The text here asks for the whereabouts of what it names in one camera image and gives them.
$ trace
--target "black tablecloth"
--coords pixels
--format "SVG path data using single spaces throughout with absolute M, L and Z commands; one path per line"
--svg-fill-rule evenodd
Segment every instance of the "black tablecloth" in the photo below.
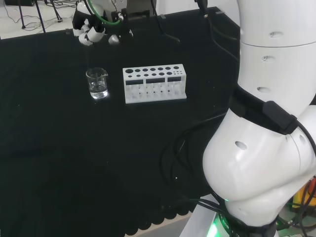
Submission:
M 214 24 L 238 37 L 215 11 Z M 135 41 L 116 47 L 104 39 L 86 48 L 71 30 L 0 40 L 1 236 L 120 237 L 191 208 L 163 182 L 159 154 L 184 129 L 227 109 L 238 64 L 210 42 L 198 11 L 160 21 L 181 43 L 161 36 L 154 19 L 132 21 Z M 218 42 L 238 55 L 237 42 Z M 122 68 L 181 63 L 186 100 L 125 104 Z M 94 66 L 109 73 L 109 96 L 100 101 L 85 78 Z M 175 167 L 176 187 L 190 197 L 207 194 L 201 159 L 218 124 L 190 139 L 195 177 Z M 167 151 L 166 173 L 171 159 Z

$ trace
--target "test tube rack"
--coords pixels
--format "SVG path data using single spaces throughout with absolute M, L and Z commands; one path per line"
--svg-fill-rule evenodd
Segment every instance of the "test tube rack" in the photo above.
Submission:
M 182 64 L 123 68 L 123 78 L 127 104 L 187 98 Z

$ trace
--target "green cable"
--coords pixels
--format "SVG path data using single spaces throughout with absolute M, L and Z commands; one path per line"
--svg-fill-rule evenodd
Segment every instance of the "green cable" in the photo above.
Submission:
M 106 23 L 107 25 L 111 25 L 111 26 L 114 26 L 114 25 L 117 25 L 120 23 L 120 20 L 116 21 L 116 22 L 109 22 L 109 21 L 106 21 L 104 20 L 101 16 L 99 16 L 99 14 L 96 12 L 96 10 L 93 8 L 92 4 L 91 4 L 91 0 L 88 0 L 88 3 L 89 3 L 89 6 L 91 8 L 91 10 L 93 11 L 93 13 L 96 15 L 96 17 L 98 17 L 100 19 L 100 21 L 102 21 L 103 23 Z

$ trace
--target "green light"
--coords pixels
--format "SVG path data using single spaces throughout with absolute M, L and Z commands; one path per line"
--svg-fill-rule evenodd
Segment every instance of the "green light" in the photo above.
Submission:
M 215 237 L 216 234 L 217 234 L 217 228 L 216 228 L 215 223 L 213 223 L 213 224 L 211 225 L 211 227 L 209 228 L 206 237 Z

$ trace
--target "white floor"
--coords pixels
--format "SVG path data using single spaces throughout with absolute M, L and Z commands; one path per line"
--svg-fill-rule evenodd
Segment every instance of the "white floor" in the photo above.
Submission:
M 43 1 L 38 1 L 39 9 L 41 16 L 43 18 L 44 26 L 47 32 L 59 31 L 64 29 L 72 29 L 72 15 L 75 12 L 75 8 L 64 7 L 57 9 L 59 15 L 63 18 L 63 22 L 57 22 L 56 14 L 54 9 L 50 6 L 46 6 Z M 8 14 L 11 18 L 17 21 L 20 18 L 20 11 L 18 6 L 6 6 Z M 37 8 L 34 6 L 23 6 L 22 7 L 23 15 L 30 16 L 39 16 Z M 26 27 L 25 30 L 22 30 L 21 20 L 18 23 L 14 23 L 8 16 L 3 7 L 3 1 L 0 0 L 0 37 L 1 39 L 27 36 L 32 34 L 43 33 L 43 30 L 40 26 L 40 20 L 35 17 L 24 17 L 24 24 L 34 22 Z

